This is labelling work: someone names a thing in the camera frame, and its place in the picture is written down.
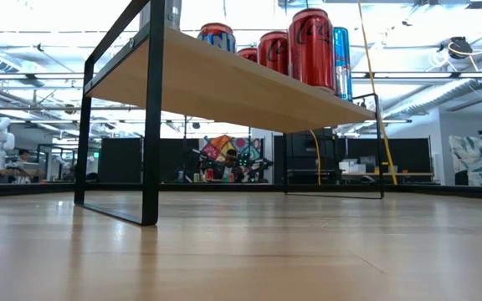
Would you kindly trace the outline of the red cola can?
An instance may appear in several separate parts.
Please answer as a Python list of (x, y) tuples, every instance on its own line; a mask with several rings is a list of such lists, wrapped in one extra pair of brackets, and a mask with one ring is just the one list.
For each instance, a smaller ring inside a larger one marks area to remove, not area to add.
[(333, 26), (319, 8), (301, 10), (288, 28), (290, 77), (302, 83), (334, 90)]
[(277, 71), (281, 74), (289, 74), (288, 34), (281, 31), (273, 31), (264, 34), (257, 48), (258, 64)]
[(258, 50), (256, 48), (242, 48), (237, 52), (237, 55), (252, 62), (258, 62)]

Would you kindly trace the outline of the orange soda can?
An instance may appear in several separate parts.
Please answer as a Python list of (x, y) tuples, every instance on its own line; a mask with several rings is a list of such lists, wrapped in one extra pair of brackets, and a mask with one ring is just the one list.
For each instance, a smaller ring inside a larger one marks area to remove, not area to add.
[(206, 23), (204, 24), (197, 38), (215, 48), (220, 48), (229, 53), (236, 53), (236, 38), (233, 30), (223, 23)]

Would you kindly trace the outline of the blue silver energy drink can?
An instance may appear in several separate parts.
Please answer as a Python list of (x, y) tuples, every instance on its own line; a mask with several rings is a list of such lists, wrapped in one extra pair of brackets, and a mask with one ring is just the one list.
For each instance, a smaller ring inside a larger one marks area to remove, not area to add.
[(349, 34), (346, 28), (334, 27), (336, 95), (352, 102), (352, 79)]

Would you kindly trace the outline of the white slim can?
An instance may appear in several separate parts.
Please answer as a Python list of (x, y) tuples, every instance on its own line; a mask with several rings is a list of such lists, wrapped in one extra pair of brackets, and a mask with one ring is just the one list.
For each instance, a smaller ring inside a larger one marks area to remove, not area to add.
[[(155, 0), (148, 0), (146, 6), (139, 14), (139, 28), (143, 28), (150, 21), (150, 4)], [(164, 24), (166, 27), (180, 31), (180, 20), (182, 14), (182, 0), (164, 0)]]

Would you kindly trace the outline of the wooden shelf black metal legs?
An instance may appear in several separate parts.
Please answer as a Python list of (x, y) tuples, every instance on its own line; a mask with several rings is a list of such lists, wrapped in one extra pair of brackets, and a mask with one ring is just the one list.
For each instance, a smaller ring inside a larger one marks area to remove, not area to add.
[(146, 112), (141, 215), (120, 214), (139, 226), (159, 217), (161, 113), (203, 117), (283, 135), (374, 120), (368, 110), (165, 24), (167, 0), (131, 0), (85, 61), (74, 202), (85, 206), (86, 156), (93, 99)]

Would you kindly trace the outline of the colourful poster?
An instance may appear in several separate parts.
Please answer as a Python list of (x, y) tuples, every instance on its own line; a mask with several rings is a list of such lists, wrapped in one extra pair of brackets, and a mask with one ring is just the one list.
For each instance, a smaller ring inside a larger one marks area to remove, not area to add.
[(228, 150), (238, 152), (238, 164), (244, 161), (264, 158), (264, 139), (254, 137), (233, 137), (220, 135), (204, 137), (199, 141), (199, 168), (202, 181), (223, 181), (223, 163)]

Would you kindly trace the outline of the black equipment rack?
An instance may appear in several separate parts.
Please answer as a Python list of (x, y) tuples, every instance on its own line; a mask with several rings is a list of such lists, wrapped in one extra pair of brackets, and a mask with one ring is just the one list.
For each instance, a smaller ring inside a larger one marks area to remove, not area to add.
[(342, 142), (331, 129), (288, 135), (287, 170), (290, 184), (333, 185), (340, 175)]

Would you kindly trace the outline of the white box stack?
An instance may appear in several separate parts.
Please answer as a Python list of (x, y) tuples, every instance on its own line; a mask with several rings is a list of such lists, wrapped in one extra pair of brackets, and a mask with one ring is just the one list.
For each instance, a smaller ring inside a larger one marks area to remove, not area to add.
[(339, 162), (339, 169), (343, 174), (373, 173), (375, 171), (375, 166), (375, 158), (371, 156), (361, 157), (360, 159), (345, 159)]

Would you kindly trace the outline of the black partition panel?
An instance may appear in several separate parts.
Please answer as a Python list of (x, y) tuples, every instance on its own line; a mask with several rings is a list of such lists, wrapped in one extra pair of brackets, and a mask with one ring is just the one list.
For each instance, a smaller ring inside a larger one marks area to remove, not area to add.
[[(428, 138), (389, 139), (388, 146), (392, 162), (397, 172), (429, 173), (431, 171), (430, 148)], [(382, 158), (383, 170), (388, 171), (384, 141), (377, 144), (376, 139), (350, 139), (346, 141), (348, 159), (358, 159), (360, 164), (371, 165), (373, 171)]]
[(141, 183), (141, 139), (106, 138), (101, 141), (100, 183)]

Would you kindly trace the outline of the white teal patterned cloth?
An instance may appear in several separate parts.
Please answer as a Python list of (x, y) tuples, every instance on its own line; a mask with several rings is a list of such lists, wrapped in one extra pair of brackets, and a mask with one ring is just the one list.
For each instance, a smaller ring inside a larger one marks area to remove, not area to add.
[(449, 137), (449, 149), (456, 173), (465, 171), (468, 186), (482, 186), (482, 134)]

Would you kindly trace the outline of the black ceiling-hung device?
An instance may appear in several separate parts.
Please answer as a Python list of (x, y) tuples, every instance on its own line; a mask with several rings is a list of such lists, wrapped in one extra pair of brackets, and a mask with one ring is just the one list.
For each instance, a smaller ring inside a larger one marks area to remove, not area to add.
[(473, 53), (473, 49), (465, 37), (452, 37), (449, 40), (448, 52), (452, 59), (466, 59)]

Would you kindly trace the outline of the black aluminium table frame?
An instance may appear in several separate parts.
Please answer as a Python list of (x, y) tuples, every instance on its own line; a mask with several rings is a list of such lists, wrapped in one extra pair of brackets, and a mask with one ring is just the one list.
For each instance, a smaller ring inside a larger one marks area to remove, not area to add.
[[(74, 183), (48, 183), (48, 184), (0, 184), (0, 196), (33, 195), (58, 192), (73, 192)], [(315, 192), (401, 192), (420, 193), (440, 196), (461, 196), (482, 199), (482, 186), (436, 186), (436, 185), (289, 185), (286, 189), (282, 185), (270, 184), (161, 184), (160, 191), (212, 191), (212, 192), (290, 192), (290, 193), (315, 193)]]

